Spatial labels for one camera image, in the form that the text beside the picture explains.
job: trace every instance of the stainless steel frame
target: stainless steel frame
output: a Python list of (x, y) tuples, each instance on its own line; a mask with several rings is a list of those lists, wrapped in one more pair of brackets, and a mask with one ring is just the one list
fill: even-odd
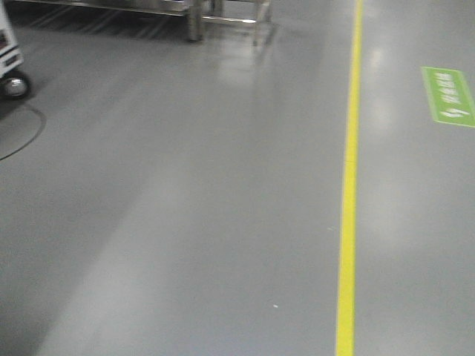
[(187, 16), (189, 39), (203, 38), (202, 3), (196, 0), (16, 0), (42, 4), (59, 4), (99, 9), (133, 11), (136, 13), (156, 13), (170, 16)]
[(261, 23), (271, 21), (272, 0), (227, 0), (254, 3), (255, 11), (253, 19), (236, 19), (232, 17), (224, 17), (224, 1), (225, 0), (211, 0), (212, 14), (210, 16), (203, 16), (203, 21), (215, 24), (237, 24), (241, 26), (252, 27), (254, 30), (254, 46), (257, 45), (259, 27)]
[(271, 0), (228, 0), (253, 2), (255, 15), (253, 19), (234, 19), (224, 17), (224, 0), (210, 0), (211, 15), (203, 15), (205, 0), (16, 0), (46, 4), (62, 4), (101, 9), (134, 11), (139, 13), (156, 13), (170, 16), (188, 17), (188, 36), (191, 41), (203, 39), (204, 22), (216, 24), (240, 24), (254, 28), (254, 45), (258, 43), (260, 23), (270, 22)]

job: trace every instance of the caster wheel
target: caster wheel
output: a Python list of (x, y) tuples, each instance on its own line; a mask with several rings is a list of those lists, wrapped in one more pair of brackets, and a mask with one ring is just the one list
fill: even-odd
[(24, 99), (30, 92), (30, 80), (19, 70), (12, 70), (0, 79), (0, 95), (4, 99)]

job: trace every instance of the gray epoxy floor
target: gray epoxy floor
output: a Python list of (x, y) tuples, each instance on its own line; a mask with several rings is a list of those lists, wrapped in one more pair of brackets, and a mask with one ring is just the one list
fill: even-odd
[(1, 355), (331, 355), (351, 6), (277, 1), (257, 50), (16, 12), (47, 124), (1, 161)]
[(472, 1), (365, 2), (357, 355), (475, 349), (475, 131), (435, 123), (421, 66), (475, 92)]
[[(475, 7), (412, 2), (365, 3), (356, 354), (471, 356), (475, 131), (420, 66), (475, 91)], [(0, 154), (47, 120), (0, 162), (0, 355), (333, 355), (353, 1), (276, 1), (257, 50), (42, 11), (36, 95), (0, 104)]]

